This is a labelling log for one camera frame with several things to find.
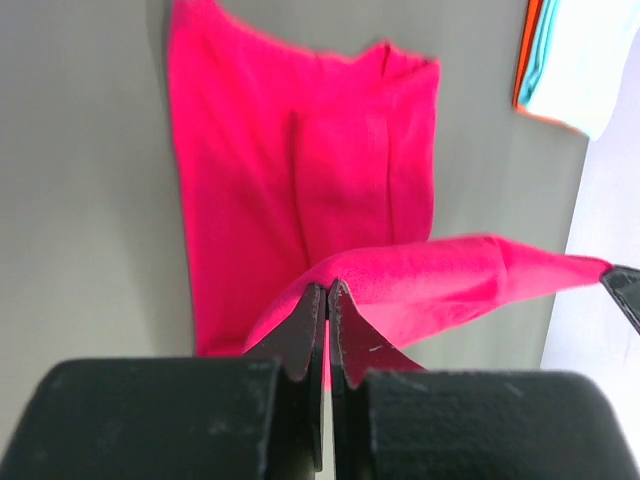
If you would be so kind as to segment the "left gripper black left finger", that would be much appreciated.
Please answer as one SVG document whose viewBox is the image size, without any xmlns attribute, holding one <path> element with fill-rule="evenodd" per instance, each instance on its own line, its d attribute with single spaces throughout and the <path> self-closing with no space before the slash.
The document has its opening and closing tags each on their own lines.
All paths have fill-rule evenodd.
<svg viewBox="0 0 640 480">
<path fill-rule="evenodd" d="M 322 468 L 326 290 L 246 354 L 65 361 L 40 381 L 5 479 L 311 479 Z"/>
</svg>

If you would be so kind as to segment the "red t shirt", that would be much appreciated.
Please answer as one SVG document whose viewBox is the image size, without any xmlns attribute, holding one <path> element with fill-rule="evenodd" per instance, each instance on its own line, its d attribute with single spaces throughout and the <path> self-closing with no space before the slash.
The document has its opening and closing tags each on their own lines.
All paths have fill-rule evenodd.
<svg viewBox="0 0 640 480">
<path fill-rule="evenodd" d="M 344 281 L 404 348 L 610 269 L 496 235 L 431 238 L 434 60 L 388 43 L 316 53 L 177 1 L 168 79 L 201 356 L 248 351 L 312 283 Z"/>
</svg>

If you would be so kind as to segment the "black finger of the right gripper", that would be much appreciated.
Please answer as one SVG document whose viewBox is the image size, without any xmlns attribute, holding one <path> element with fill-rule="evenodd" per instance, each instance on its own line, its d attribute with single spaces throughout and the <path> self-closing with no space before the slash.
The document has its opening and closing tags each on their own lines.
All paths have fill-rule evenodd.
<svg viewBox="0 0 640 480">
<path fill-rule="evenodd" d="M 640 334 L 640 271 L 614 265 L 601 275 L 600 282 L 636 333 Z"/>
</svg>

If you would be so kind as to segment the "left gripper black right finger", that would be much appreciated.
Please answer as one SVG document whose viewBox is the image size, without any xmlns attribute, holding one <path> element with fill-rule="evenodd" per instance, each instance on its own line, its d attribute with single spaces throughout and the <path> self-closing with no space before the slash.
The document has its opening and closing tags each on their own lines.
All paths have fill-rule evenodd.
<svg viewBox="0 0 640 480">
<path fill-rule="evenodd" d="M 555 371 L 428 371 L 328 296 L 335 474 L 340 479 L 635 479 L 613 409 Z"/>
</svg>

